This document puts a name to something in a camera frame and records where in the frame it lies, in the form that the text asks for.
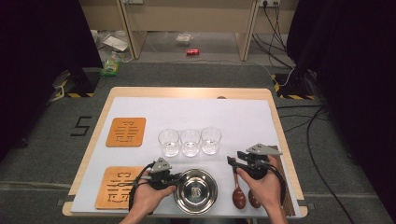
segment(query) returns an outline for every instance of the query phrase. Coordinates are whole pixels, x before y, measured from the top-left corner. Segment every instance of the hand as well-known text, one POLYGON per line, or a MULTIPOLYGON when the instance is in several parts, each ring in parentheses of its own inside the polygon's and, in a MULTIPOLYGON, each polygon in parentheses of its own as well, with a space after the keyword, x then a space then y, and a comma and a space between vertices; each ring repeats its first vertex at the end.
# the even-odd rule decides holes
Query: hand
MULTIPOLYGON (((143 175, 149 175, 149 171, 146 171, 143 175)), ((147 182, 145 179, 139 180, 139 184, 145 182, 147 182)), ((166 189, 156 190, 149 184, 141 184, 134 193, 134 206, 121 223, 139 223, 146 215, 157 208, 164 197, 170 195, 176 188, 176 186, 169 186, 166 189)))
MULTIPOLYGON (((268 156, 269 163, 277 169, 277 160, 268 156)), ((277 176, 270 170, 260 180, 255 180, 241 168, 236 172, 250 187, 253 196, 267 211, 271 223, 287 223, 280 201, 280 182, 277 176)))

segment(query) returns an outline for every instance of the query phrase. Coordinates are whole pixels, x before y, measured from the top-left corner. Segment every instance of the soda can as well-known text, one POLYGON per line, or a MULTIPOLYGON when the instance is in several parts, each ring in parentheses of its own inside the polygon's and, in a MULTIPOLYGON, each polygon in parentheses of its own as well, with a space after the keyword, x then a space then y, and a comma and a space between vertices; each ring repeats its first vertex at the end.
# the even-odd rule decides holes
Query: soda can
POLYGON ((187 56, 190 55, 199 55, 199 49, 187 49, 187 56))

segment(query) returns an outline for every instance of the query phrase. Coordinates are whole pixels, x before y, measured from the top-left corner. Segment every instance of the gray carpet floor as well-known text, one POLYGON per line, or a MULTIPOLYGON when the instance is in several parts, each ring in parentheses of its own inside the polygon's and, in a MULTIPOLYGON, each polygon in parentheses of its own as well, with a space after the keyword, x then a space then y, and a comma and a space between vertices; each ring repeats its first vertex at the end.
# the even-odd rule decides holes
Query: gray carpet floor
MULTIPOLYGON (((288 70, 268 67, 271 74, 288 70)), ((392 223, 364 172, 351 158, 323 101, 276 97, 274 84, 259 65, 123 63, 116 77, 102 77, 91 98, 51 103, 36 121, 28 146, 13 148, 0 163, 0 223, 118 223, 118 217, 65 217, 63 199, 73 183, 106 97, 117 86, 265 88, 274 95, 309 215, 290 223, 349 223, 337 195, 355 223, 392 223), (75 128, 80 125, 90 128, 75 128)), ((269 223, 267 219, 259 220, 269 223)))

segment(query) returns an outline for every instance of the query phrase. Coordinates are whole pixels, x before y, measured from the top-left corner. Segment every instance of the printed symbol on cork mat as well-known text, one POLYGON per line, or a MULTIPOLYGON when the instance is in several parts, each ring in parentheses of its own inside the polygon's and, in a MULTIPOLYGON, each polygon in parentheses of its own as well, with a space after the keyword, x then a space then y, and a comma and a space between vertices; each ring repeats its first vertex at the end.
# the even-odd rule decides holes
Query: printed symbol on cork mat
POLYGON ((115 118, 108 133, 107 147, 140 147, 145 133, 145 118, 115 118))
POLYGON ((128 209, 129 192, 143 166, 110 166, 105 170, 95 202, 97 209, 128 209))

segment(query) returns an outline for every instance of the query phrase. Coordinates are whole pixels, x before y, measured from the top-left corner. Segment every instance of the stainless steel bowl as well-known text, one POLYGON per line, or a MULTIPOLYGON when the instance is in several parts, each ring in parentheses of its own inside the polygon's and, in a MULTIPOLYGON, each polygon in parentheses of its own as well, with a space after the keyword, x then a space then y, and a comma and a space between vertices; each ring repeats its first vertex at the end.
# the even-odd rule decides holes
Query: stainless steel bowl
POLYGON ((184 181, 174 193, 177 206, 184 212, 200 215, 207 212, 218 198, 218 185, 207 172, 191 169, 181 176, 184 181))

